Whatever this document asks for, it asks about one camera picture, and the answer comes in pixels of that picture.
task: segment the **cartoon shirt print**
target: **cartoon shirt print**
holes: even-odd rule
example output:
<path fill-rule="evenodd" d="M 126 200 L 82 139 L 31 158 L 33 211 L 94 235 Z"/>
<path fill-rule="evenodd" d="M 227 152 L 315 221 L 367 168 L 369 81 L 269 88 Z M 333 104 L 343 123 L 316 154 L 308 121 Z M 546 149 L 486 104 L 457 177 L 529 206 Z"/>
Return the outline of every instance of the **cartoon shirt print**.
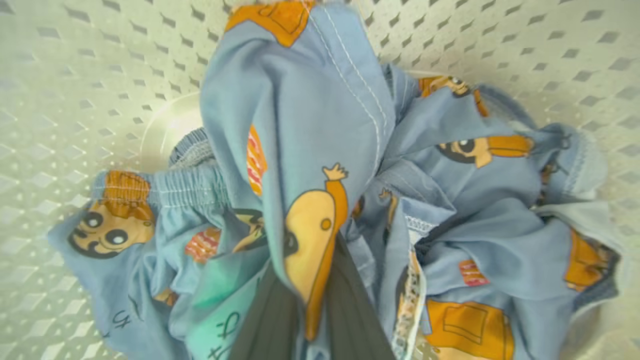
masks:
<path fill-rule="evenodd" d="M 427 300 L 431 334 L 426 335 L 439 360 L 510 360 L 513 334 L 501 309 L 477 302 Z"/>
<path fill-rule="evenodd" d="M 450 160 L 476 164 L 477 168 L 481 168 L 491 163 L 494 156 L 526 158 L 533 148 L 533 141 L 522 135 L 489 136 L 441 143 L 436 148 Z"/>
<path fill-rule="evenodd" d="M 154 214 L 147 204 L 150 185 L 132 172 L 110 171 L 103 200 L 95 201 L 68 242 L 80 254 L 109 259 L 154 235 Z"/>
<path fill-rule="evenodd" d="M 154 300 L 164 302 L 168 306 L 173 307 L 175 305 L 175 302 L 178 301 L 178 294 L 174 293 L 171 289 L 166 288 L 163 292 L 156 295 L 154 297 Z"/>
<path fill-rule="evenodd" d="M 478 269 L 476 262 L 469 259 L 460 261 L 458 264 L 462 280 L 467 286 L 480 286 L 489 283 L 489 280 Z"/>
<path fill-rule="evenodd" d="M 594 285 L 609 269 L 609 252 L 601 245 L 592 247 L 580 234 L 571 230 L 571 253 L 564 274 L 569 289 L 583 292 Z"/>
<path fill-rule="evenodd" d="M 249 186 L 258 196 L 262 196 L 262 175 L 266 171 L 267 159 L 262 151 L 260 137 L 255 127 L 251 125 L 246 143 L 246 172 L 249 177 Z"/>
<path fill-rule="evenodd" d="M 464 97 L 471 94 L 471 89 L 464 81 L 454 76 L 435 76 L 432 78 L 422 78 L 418 80 L 418 86 L 422 91 L 422 97 L 427 97 L 437 90 L 448 87 L 454 97 Z M 480 90 L 474 90 L 474 99 L 476 100 L 476 108 L 480 115 L 489 116 L 489 110 L 484 105 L 484 101 L 480 96 Z"/>
<path fill-rule="evenodd" d="M 200 231 L 184 247 L 184 253 L 191 256 L 196 263 L 206 263 L 218 253 L 220 234 L 220 229 L 213 226 Z"/>
<path fill-rule="evenodd" d="M 410 349 L 409 336 L 414 324 L 420 320 L 420 298 L 426 293 L 426 288 L 420 288 L 421 277 L 424 276 L 422 268 L 415 255 L 415 250 L 409 251 L 409 263 L 404 267 L 396 284 L 396 322 L 392 335 L 392 348 L 396 358 L 403 358 Z"/>
<path fill-rule="evenodd" d="M 234 247 L 233 252 L 248 250 L 253 244 L 258 245 L 262 240 L 266 240 L 267 234 L 264 231 L 264 219 L 260 211 L 252 209 L 235 209 L 234 211 L 240 221 L 249 225 L 249 235 L 240 240 Z"/>
<path fill-rule="evenodd" d="M 385 232 L 382 234 L 382 240 L 384 244 L 387 244 L 389 234 L 391 233 L 391 224 L 393 224 L 394 216 L 396 215 L 396 209 L 398 207 L 398 198 L 390 190 L 383 188 L 382 193 L 378 195 L 381 199 L 390 199 L 389 212 L 387 213 L 387 226 L 385 226 Z"/>
<path fill-rule="evenodd" d="M 229 18 L 225 32 L 245 21 L 253 21 L 270 32 L 284 47 L 291 47 L 307 27 L 313 1 L 281 1 L 242 6 Z"/>
<path fill-rule="evenodd" d="M 324 287 L 331 269 L 335 236 L 347 219 L 349 205 L 341 181 L 348 173 L 337 163 L 323 168 L 326 190 L 309 190 L 291 204 L 285 225 L 284 265 L 306 305 L 308 340 L 316 338 Z"/>

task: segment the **orange cartoon figure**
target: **orange cartoon figure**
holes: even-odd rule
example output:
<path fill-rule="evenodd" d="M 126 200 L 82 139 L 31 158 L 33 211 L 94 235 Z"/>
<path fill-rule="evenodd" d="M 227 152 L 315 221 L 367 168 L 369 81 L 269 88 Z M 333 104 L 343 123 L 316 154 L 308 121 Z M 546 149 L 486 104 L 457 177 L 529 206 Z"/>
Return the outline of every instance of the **orange cartoon figure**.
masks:
<path fill-rule="evenodd" d="M 326 190 L 302 193 L 291 204 L 285 225 L 284 266 L 288 278 L 306 305 L 308 340 L 316 338 L 322 299 L 331 270 L 335 236 L 347 220 L 349 205 L 341 181 L 348 173 L 337 163 L 323 168 Z"/>
<path fill-rule="evenodd" d="M 575 230 L 571 230 L 571 254 L 564 274 L 567 287 L 577 292 L 598 282 L 609 269 L 609 253 L 603 246 L 594 248 Z"/>
<path fill-rule="evenodd" d="M 218 253 L 220 232 L 220 229 L 213 226 L 205 231 L 200 231 L 184 247 L 184 253 L 191 256 L 197 263 L 206 263 L 207 260 Z"/>
<path fill-rule="evenodd" d="M 510 360 L 513 334 L 501 309 L 477 302 L 427 301 L 431 334 L 426 335 L 440 360 Z"/>
<path fill-rule="evenodd" d="M 494 156 L 501 158 L 525 158 L 533 148 L 533 141 L 522 135 L 489 136 L 441 143 L 436 148 L 449 159 L 458 163 L 476 164 L 477 168 L 488 165 Z"/>
<path fill-rule="evenodd" d="M 71 246 L 84 256 L 109 259 L 154 235 L 154 214 L 147 204 L 150 186 L 132 172 L 110 171 L 104 200 L 89 208 L 69 235 Z"/>
<path fill-rule="evenodd" d="M 275 4 L 242 6 L 233 12 L 225 32 L 245 21 L 253 21 L 270 32 L 284 47 L 291 47 L 307 27 L 313 1 L 282 1 Z"/>
<path fill-rule="evenodd" d="M 435 76 L 432 78 L 422 78 L 418 80 L 418 86 L 422 90 L 422 97 L 427 97 L 437 90 L 448 87 L 451 89 L 453 96 L 463 97 L 471 94 L 471 89 L 464 81 L 454 76 Z M 476 100 L 476 107 L 480 115 L 489 116 L 489 110 L 484 105 L 484 101 L 480 96 L 479 90 L 474 90 L 474 99 Z"/>

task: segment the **cartoon eye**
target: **cartoon eye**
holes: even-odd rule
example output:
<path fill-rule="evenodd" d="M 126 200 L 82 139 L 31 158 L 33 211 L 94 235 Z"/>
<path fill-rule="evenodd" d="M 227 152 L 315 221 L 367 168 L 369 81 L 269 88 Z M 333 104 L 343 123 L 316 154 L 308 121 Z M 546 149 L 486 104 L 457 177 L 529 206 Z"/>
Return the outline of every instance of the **cartoon eye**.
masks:
<path fill-rule="evenodd" d="M 476 142 L 473 141 L 473 139 L 459 141 L 458 145 L 460 146 L 460 150 L 466 153 L 470 153 L 476 148 Z"/>
<path fill-rule="evenodd" d="M 102 222 L 104 221 L 104 218 L 102 217 L 102 215 L 91 211 L 89 212 L 85 217 L 84 217 L 84 223 L 88 226 L 88 227 L 92 227 L 92 228 L 96 228 L 96 227 L 100 227 L 100 225 L 102 225 Z"/>
<path fill-rule="evenodd" d="M 287 233 L 284 240 L 284 256 L 298 252 L 298 239 L 294 233 Z"/>
<path fill-rule="evenodd" d="M 108 232 L 105 239 L 113 245 L 121 245 L 129 239 L 129 235 L 124 230 L 115 229 Z"/>

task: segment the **seam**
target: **seam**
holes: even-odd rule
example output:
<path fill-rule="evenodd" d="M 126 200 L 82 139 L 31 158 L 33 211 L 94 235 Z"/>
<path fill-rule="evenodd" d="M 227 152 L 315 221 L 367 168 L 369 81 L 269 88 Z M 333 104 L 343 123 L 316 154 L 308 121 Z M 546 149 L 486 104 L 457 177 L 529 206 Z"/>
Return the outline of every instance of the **seam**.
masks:
<path fill-rule="evenodd" d="M 212 188 L 192 188 L 192 189 L 182 189 L 182 190 L 145 190 L 144 188 L 129 188 L 126 186 L 96 186 L 93 188 L 94 190 L 105 190 L 105 189 L 117 189 L 117 190 L 134 190 L 134 191 L 144 191 L 149 193 L 186 193 L 186 192 L 195 192 L 195 191 L 213 191 Z"/>
<path fill-rule="evenodd" d="M 208 140 L 202 140 L 202 141 L 195 142 L 195 143 L 191 144 L 191 145 L 189 146 L 189 149 L 187 149 L 187 151 L 185 151 L 182 155 L 180 155 L 180 157 L 178 158 L 178 160 L 176 161 L 176 163 L 177 163 L 178 161 L 180 161 L 181 159 L 183 159 L 183 158 L 187 158 L 188 156 L 190 156 L 190 155 L 191 155 L 192 153 L 194 153 L 194 152 L 195 152 L 196 154 L 198 154 L 198 153 L 200 153 L 200 152 L 202 152 L 202 151 L 207 152 L 207 149 L 202 150 L 202 147 L 203 147 L 203 144 L 207 144 L 207 145 L 208 145 L 208 143 L 209 143 L 209 141 L 208 141 Z"/>
<path fill-rule="evenodd" d="M 425 199 L 425 197 L 424 197 L 424 196 L 422 196 L 422 194 L 421 194 L 418 190 L 416 190 L 413 186 L 411 186 L 409 183 L 407 183 L 407 182 L 406 182 L 406 180 L 404 180 L 404 178 L 403 178 L 403 177 L 401 177 L 401 176 L 399 176 L 399 175 L 396 175 L 396 174 L 394 174 L 394 173 L 392 173 L 392 172 L 390 172 L 390 173 L 389 173 L 389 175 L 394 176 L 394 177 L 397 177 L 398 179 L 402 180 L 402 182 L 403 182 L 406 186 L 408 186 L 408 187 L 409 187 L 409 189 L 413 190 L 413 192 L 415 192 L 415 193 L 420 197 L 420 199 L 422 199 L 422 201 L 424 201 L 424 202 L 428 202 L 428 201 L 427 201 L 427 199 Z"/>
<path fill-rule="evenodd" d="M 351 95 L 353 95 L 353 97 L 356 98 L 356 100 L 360 103 L 360 105 L 362 106 L 362 108 L 364 109 L 364 111 L 367 113 L 367 115 L 369 116 L 369 118 L 371 119 L 371 121 L 373 122 L 373 126 L 376 129 L 376 159 L 373 163 L 373 170 L 371 172 L 371 177 L 369 178 L 369 180 L 367 181 L 367 183 L 369 183 L 369 181 L 371 181 L 371 179 L 373 179 L 373 177 L 375 177 L 376 175 L 376 170 L 378 169 L 378 160 L 380 158 L 380 129 L 378 128 L 378 122 L 376 122 L 376 119 L 373 117 L 373 115 L 371 115 L 371 113 L 369 112 L 369 110 L 367 109 L 367 107 L 365 106 L 365 104 L 362 102 L 362 100 L 356 95 L 356 93 L 353 92 L 353 89 L 351 89 L 351 87 L 349 86 L 349 83 L 347 83 L 347 80 L 344 78 L 344 75 L 342 74 L 342 72 L 340 71 L 340 68 L 338 67 L 338 63 L 335 61 L 335 58 L 333 57 L 333 54 L 331 53 L 331 51 L 329 50 L 329 46 L 326 43 L 326 40 L 324 39 L 324 36 L 322 35 L 322 33 L 320 32 L 320 28 L 318 27 L 316 20 L 314 19 L 313 16 L 311 16 L 311 12 L 309 11 L 309 8 L 307 7 L 307 4 L 305 4 L 304 2 L 302 2 L 302 6 L 305 7 L 305 10 L 307 11 L 307 14 L 309 15 L 309 19 L 311 19 L 311 23 L 314 25 L 314 27 L 316 28 L 316 31 L 320 37 L 320 40 L 322 41 L 324 48 L 326 49 L 327 54 L 329 55 L 329 58 L 331 58 L 331 61 L 333 63 L 333 66 L 335 67 L 335 70 L 338 72 L 338 75 L 340 75 L 340 78 L 342 79 L 342 81 L 344 82 L 344 84 L 347 86 L 347 90 L 349 90 L 349 92 L 351 93 Z"/>
<path fill-rule="evenodd" d="M 331 26 L 333 27 L 335 35 L 338 37 L 338 41 L 340 42 L 340 45 L 342 46 L 342 50 L 344 50 L 344 54 L 347 56 L 347 59 L 349 60 L 349 62 L 351 64 L 351 66 L 353 67 L 353 69 L 356 70 L 356 74 L 358 74 L 358 77 L 360 78 L 360 80 L 362 80 L 362 82 L 364 83 L 364 86 L 367 87 L 367 90 L 369 91 L 371 96 L 373 96 L 373 99 L 376 101 L 376 105 L 378 105 L 378 109 L 380 110 L 380 113 L 382 114 L 382 119 L 384 120 L 384 128 L 383 128 L 383 130 L 386 133 L 387 132 L 387 114 L 382 110 L 382 105 L 380 105 L 380 100 L 378 99 L 376 94 L 373 92 L 371 87 L 369 87 L 369 84 L 367 84 L 365 79 L 362 77 L 362 74 L 360 73 L 360 71 L 358 70 L 356 65 L 353 63 L 353 60 L 351 59 L 351 56 L 349 55 L 349 52 L 347 51 L 347 48 L 344 46 L 344 43 L 342 42 L 342 38 L 340 37 L 340 34 L 338 33 L 338 29 L 335 27 L 335 23 L 333 22 L 333 19 L 331 18 L 331 15 L 329 14 L 328 11 L 326 11 L 325 7 L 323 7 L 323 10 L 324 10 L 324 13 L 326 14 L 326 16 L 329 18 L 329 22 L 331 22 Z"/>
<path fill-rule="evenodd" d="M 110 200 L 110 201 L 119 201 L 119 202 L 136 202 L 135 200 L 121 199 L 121 198 L 117 198 L 117 197 L 97 197 L 97 198 L 92 198 L 92 200 Z M 162 205 L 160 202 L 149 201 L 149 200 L 146 200 L 145 202 L 147 204 L 151 204 L 151 205 L 158 205 L 160 208 L 186 208 L 186 207 L 190 207 L 190 206 L 215 205 L 215 204 L 222 205 L 222 202 L 220 202 L 220 201 L 191 202 L 189 204 L 179 204 L 179 205 Z"/>

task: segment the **clothing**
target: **clothing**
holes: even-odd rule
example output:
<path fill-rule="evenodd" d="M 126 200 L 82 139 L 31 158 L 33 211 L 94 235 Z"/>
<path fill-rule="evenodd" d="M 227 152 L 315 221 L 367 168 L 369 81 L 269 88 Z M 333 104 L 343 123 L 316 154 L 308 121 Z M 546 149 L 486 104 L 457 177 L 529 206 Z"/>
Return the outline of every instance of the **clothing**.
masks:
<path fill-rule="evenodd" d="M 218 169 L 105 172 L 92 199 L 49 242 L 92 294 L 96 327 L 129 359 L 186 359 L 172 308 L 189 302 L 199 261 L 225 248 L 227 203 Z"/>
<path fill-rule="evenodd" d="M 419 331 L 440 359 L 553 359 L 618 294 L 593 142 L 381 67 L 341 4 L 235 10 L 200 104 L 170 170 L 100 175 L 49 236 L 131 359 L 408 359 Z"/>

